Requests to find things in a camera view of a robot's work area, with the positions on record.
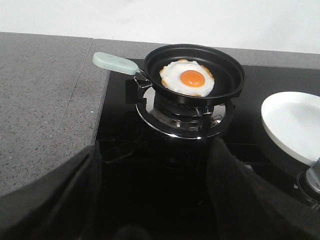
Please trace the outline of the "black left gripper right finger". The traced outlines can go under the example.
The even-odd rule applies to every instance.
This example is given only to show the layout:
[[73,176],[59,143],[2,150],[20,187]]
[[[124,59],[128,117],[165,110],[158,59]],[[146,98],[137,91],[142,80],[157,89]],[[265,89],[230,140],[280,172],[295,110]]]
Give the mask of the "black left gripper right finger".
[[206,183],[221,240],[318,240],[320,214],[247,169],[221,138],[211,142]]

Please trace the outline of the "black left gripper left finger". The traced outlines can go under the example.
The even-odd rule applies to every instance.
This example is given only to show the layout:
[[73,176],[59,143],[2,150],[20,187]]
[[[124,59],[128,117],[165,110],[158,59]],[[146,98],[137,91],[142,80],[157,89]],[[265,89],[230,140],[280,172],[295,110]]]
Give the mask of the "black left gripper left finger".
[[93,146],[0,198],[2,240],[91,240],[102,161]]

